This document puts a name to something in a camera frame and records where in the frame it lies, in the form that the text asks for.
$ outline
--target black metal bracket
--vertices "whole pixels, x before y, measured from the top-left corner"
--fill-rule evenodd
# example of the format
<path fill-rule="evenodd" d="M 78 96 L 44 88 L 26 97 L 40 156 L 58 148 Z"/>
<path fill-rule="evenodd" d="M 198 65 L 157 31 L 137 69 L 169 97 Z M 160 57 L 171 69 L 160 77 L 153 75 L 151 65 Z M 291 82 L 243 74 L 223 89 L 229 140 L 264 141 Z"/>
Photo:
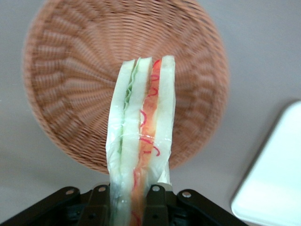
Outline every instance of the black metal bracket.
<path fill-rule="evenodd" d="M 80 194 L 65 187 L 0 226 L 109 226 L 110 187 L 100 185 Z M 194 190 L 175 195 L 153 185 L 147 195 L 143 226 L 246 226 Z"/>

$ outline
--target screw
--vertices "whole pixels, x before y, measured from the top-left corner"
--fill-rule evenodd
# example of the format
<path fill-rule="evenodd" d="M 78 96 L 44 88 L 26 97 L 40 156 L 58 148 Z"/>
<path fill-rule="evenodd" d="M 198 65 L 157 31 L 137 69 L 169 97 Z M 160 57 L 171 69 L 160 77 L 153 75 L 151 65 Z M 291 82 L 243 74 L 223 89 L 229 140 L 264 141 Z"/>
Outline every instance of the screw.
<path fill-rule="evenodd" d="M 99 191 L 99 192 L 104 192 L 104 191 L 105 191 L 105 187 L 100 187 L 100 188 L 98 189 L 98 191 Z"/>
<path fill-rule="evenodd" d="M 158 192 L 158 191 L 160 191 L 160 188 L 158 186 L 154 186 L 154 187 L 152 187 L 152 190 L 154 192 Z"/>
<path fill-rule="evenodd" d="M 191 194 L 189 192 L 183 192 L 182 195 L 185 197 L 185 198 L 190 198 L 191 197 Z"/>
<path fill-rule="evenodd" d="M 73 194 L 74 193 L 74 189 L 70 189 L 66 192 L 66 194 Z"/>

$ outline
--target brown basket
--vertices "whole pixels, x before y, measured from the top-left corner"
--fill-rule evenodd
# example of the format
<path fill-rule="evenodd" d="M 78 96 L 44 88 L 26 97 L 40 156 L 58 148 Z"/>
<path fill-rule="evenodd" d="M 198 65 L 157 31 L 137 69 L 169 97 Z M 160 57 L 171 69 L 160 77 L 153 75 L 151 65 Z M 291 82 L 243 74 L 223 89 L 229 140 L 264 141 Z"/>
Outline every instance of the brown basket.
<path fill-rule="evenodd" d="M 193 0 L 48 0 L 25 46 L 27 95 L 61 149 L 108 173 L 107 120 L 119 68 L 125 60 L 164 55 L 176 61 L 174 168 L 208 142 L 227 100 L 220 37 Z"/>

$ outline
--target sandwich wedge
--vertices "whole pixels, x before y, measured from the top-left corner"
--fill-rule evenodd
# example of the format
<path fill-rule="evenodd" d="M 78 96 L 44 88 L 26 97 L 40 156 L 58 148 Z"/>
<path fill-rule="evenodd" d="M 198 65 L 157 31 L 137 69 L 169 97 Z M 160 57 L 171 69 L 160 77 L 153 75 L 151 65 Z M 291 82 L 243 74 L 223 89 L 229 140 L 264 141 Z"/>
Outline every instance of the sandwich wedge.
<path fill-rule="evenodd" d="M 164 56 L 122 64 L 108 121 L 111 225 L 140 226 L 145 196 L 168 170 L 174 123 L 175 62 Z"/>

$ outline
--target metal rivet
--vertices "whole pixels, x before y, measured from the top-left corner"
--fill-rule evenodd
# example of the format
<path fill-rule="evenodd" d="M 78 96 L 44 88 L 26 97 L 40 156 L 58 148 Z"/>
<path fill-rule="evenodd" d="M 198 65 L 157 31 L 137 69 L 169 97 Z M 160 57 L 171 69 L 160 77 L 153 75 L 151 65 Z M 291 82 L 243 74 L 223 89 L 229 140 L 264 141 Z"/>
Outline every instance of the metal rivet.
<path fill-rule="evenodd" d="M 99 191 L 99 192 L 104 192 L 104 191 L 105 191 L 105 187 L 100 187 L 100 188 L 98 189 L 98 191 Z"/>
<path fill-rule="evenodd" d="M 74 189 L 70 189 L 66 192 L 66 194 L 73 194 L 74 193 Z"/>
<path fill-rule="evenodd" d="M 154 186 L 154 187 L 152 187 L 152 190 L 154 192 L 158 192 L 158 191 L 160 191 L 160 188 L 158 186 Z"/>
<path fill-rule="evenodd" d="M 190 198 L 191 197 L 191 194 L 189 192 L 183 192 L 182 195 L 185 197 L 185 198 Z"/>

